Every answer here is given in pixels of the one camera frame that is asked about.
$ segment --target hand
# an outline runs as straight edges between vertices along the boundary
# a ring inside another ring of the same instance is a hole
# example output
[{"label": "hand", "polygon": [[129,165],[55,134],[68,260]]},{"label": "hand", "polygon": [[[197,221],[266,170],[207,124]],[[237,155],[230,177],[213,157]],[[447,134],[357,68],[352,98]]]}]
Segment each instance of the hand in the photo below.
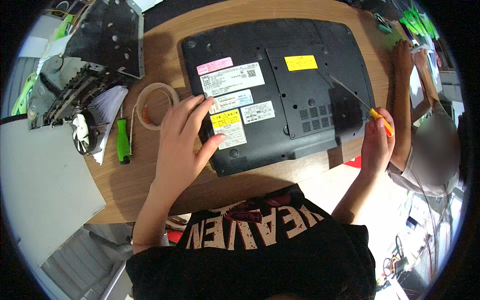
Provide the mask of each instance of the hand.
[{"label": "hand", "polygon": [[413,57],[410,54],[411,44],[409,41],[398,41],[393,49],[393,64],[395,76],[401,79],[410,79],[413,70]]},{"label": "hand", "polygon": [[427,50],[420,49],[420,52],[413,54],[413,60],[419,70],[428,70]]},{"label": "hand", "polygon": [[213,97],[190,96],[170,107],[160,127],[160,145],[156,177],[152,185],[160,187],[163,196],[175,201],[197,178],[208,160],[225,140],[224,134],[212,136],[197,154],[193,146],[202,120],[213,104]]},{"label": "hand", "polygon": [[[395,130],[392,116],[384,108],[375,109]],[[361,147],[360,174],[374,180],[383,173],[392,156],[395,146],[395,135],[387,137],[383,118],[371,118],[365,125],[365,137]]]}]

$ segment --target yellow warning sticker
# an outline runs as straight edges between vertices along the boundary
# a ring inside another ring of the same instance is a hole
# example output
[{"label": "yellow warning sticker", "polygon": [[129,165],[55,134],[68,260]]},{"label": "yellow warning sticker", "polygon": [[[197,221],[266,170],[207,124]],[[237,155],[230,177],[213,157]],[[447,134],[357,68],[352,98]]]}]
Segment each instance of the yellow warning sticker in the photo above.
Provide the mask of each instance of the yellow warning sticker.
[{"label": "yellow warning sticker", "polygon": [[241,122],[240,113],[238,109],[233,109],[226,112],[222,112],[220,114],[210,116],[210,120],[212,121],[212,126],[214,129]]},{"label": "yellow warning sticker", "polygon": [[313,55],[285,56],[285,62],[287,63],[287,68],[290,72],[318,69],[317,62],[315,61],[315,56]]}]

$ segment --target yellow screwdriver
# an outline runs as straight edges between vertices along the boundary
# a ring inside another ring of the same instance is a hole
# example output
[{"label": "yellow screwdriver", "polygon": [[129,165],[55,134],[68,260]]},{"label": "yellow screwdriver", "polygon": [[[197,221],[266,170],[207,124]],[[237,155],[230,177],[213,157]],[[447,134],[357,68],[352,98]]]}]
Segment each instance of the yellow screwdriver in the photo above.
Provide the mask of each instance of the yellow screwdriver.
[{"label": "yellow screwdriver", "polygon": [[390,126],[390,124],[388,124],[388,122],[385,120],[385,118],[379,114],[378,112],[376,112],[373,108],[369,107],[368,105],[365,104],[365,102],[362,101],[362,99],[360,99],[357,95],[355,95],[355,93],[353,93],[352,91],[350,91],[340,80],[336,79],[335,77],[333,77],[332,75],[330,75],[330,77],[332,78],[333,81],[335,81],[337,84],[339,84],[340,86],[342,86],[344,89],[346,89],[350,94],[352,94],[356,99],[358,99],[366,108],[369,109],[369,114],[376,120],[378,118],[382,118],[384,119],[384,128],[385,128],[385,132],[387,134],[388,137],[392,137],[395,135],[395,132],[392,128],[392,126]]}]

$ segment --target red object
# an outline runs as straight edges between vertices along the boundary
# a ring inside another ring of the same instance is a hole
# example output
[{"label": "red object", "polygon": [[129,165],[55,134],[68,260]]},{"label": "red object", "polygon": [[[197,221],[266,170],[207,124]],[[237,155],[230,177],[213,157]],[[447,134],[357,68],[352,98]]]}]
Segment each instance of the red object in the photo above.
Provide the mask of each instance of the red object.
[{"label": "red object", "polygon": [[351,166],[354,168],[361,168],[361,156],[357,156],[353,161],[349,160],[348,162],[344,163],[344,165]]},{"label": "red object", "polygon": [[167,237],[168,237],[168,240],[170,241],[174,241],[176,243],[179,242],[181,236],[182,236],[183,232],[180,232],[180,231],[176,231],[176,230],[167,230]]}]

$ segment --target green tool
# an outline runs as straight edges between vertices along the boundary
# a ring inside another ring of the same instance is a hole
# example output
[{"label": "green tool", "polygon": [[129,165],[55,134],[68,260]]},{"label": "green tool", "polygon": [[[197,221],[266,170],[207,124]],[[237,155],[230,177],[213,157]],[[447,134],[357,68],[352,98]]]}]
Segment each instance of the green tool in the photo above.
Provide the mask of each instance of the green tool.
[{"label": "green tool", "polygon": [[130,144],[127,137],[127,120],[123,117],[123,103],[120,106],[120,119],[117,121],[117,154],[121,165],[130,163]]}]

